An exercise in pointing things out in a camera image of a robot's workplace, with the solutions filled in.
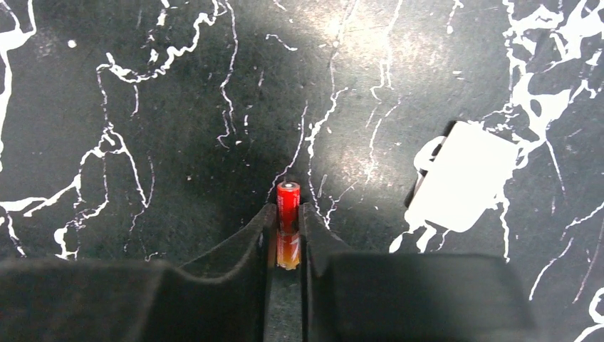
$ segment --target red battery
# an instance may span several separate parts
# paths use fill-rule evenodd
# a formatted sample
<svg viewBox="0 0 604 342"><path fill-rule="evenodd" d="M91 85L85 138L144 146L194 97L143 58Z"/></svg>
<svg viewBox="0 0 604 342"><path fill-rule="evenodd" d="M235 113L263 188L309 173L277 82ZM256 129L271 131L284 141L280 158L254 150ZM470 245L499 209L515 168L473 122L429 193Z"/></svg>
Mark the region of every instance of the red battery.
<svg viewBox="0 0 604 342"><path fill-rule="evenodd" d="M298 208L300 207L300 185L282 182L277 185L277 264L284 269L295 269L300 264L298 235Z"/></svg>

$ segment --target black marble surface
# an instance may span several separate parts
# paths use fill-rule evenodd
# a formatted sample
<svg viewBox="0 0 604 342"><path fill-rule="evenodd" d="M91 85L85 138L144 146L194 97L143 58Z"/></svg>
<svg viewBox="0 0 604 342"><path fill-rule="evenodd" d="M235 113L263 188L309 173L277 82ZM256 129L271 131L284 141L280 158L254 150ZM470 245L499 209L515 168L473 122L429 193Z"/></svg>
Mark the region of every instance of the black marble surface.
<svg viewBox="0 0 604 342"><path fill-rule="evenodd" d="M603 34L602 0L0 0L1 255L179 264L285 174L387 252L415 154L474 121L521 163L426 252L509 258L552 341L601 341ZM299 340L295 272L273 295Z"/></svg>

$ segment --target battery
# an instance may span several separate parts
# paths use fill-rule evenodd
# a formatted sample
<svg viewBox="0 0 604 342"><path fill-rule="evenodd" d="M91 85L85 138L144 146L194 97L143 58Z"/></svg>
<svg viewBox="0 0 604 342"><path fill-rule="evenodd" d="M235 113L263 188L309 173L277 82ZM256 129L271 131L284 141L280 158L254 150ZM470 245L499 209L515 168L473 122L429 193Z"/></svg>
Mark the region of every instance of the battery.
<svg viewBox="0 0 604 342"><path fill-rule="evenodd" d="M277 264L284 269L295 269L300 264L300 239L298 234L298 208L300 185L282 182L277 185Z"/></svg>

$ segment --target black surface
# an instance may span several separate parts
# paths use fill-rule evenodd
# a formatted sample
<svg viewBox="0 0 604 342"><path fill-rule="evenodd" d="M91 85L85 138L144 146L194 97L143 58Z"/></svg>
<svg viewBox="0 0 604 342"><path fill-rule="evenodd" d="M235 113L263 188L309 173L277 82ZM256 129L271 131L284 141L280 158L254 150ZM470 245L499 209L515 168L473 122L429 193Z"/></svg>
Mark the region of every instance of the black surface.
<svg viewBox="0 0 604 342"><path fill-rule="evenodd" d="M276 206L176 269L165 261L0 263L0 341L264 341Z"/></svg>
<svg viewBox="0 0 604 342"><path fill-rule="evenodd" d="M243 227L288 165L345 242L387 251L408 229L403 202L417 151L451 120L484 121L491 130L507 122L498 134L514 131L535 148L505 188L510 263L555 341L604 338L603 329L583 339L603 323L601 1L565 0L560 8L558 1L462 1L460 8L454 1L282 0L283 10L269 0L172 0L164 26L157 25L161 1L33 1L35 20L27 1L5 2L0 91L11 97L0 103L3 257L21 257L20 247L28 257L180 264ZM123 81L110 68L106 53L139 76L154 74L170 46L192 45L195 19L215 4L214 24L199 25L195 49L165 75L128 83L133 74ZM534 53L522 46L529 42ZM152 49L157 61L147 63ZM553 61L562 63L550 68ZM565 92L566 99L519 104L523 93L511 89L528 79L525 64L536 73L531 94ZM217 138L227 130L223 147ZM62 195L31 217L25 213L41 200L19 202L55 194ZM427 250L504 255L502 210L447 234L442 248L439 229ZM57 231L74 254L62 253ZM421 233L406 234L400 251L417 252ZM282 282L275 288L293 279ZM283 299L283 311L299 305ZM293 326L284 322L288 314L274 316L283 318L273 325Z"/></svg>
<svg viewBox="0 0 604 342"><path fill-rule="evenodd" d="M499 256L355 252L300 208L303 341L542 341Z"/></svg>

